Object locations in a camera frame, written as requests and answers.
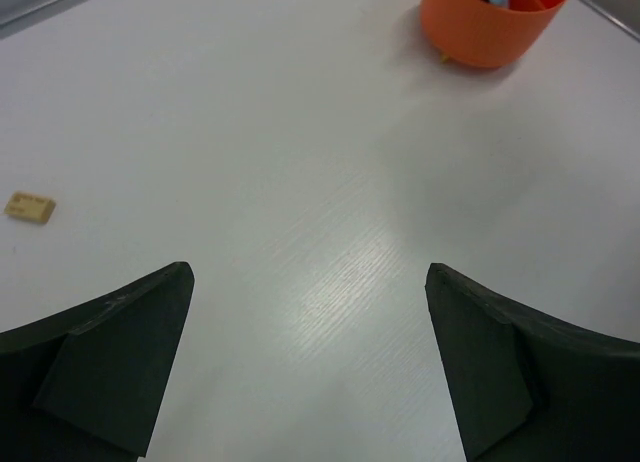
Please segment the tan small eraser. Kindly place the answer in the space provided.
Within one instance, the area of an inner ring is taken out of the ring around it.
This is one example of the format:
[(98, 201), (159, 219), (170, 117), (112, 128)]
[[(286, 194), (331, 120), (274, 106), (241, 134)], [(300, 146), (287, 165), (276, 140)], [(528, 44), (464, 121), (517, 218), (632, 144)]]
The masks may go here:
[(52, 198), (16, 191), (9, 198), (4, 214), (17, 220), (44, 225), (55, 208), (56, 202)]

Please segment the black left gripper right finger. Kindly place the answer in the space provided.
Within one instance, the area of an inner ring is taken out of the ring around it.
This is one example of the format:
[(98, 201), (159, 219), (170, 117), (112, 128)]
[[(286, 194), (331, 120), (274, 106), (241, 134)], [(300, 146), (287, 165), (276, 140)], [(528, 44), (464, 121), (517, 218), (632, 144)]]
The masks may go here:
[(442, 263), (430, 265), (425, 292), (466, 460), (638, 460), (638, 343)]

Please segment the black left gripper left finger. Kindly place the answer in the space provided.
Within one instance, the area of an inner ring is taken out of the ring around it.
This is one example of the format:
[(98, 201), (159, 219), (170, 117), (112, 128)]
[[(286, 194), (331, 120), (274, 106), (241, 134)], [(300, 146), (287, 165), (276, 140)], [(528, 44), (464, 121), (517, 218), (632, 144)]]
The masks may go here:
[(1, 335), (4, 461), (146, 456), (194, 289), (174, 262)]

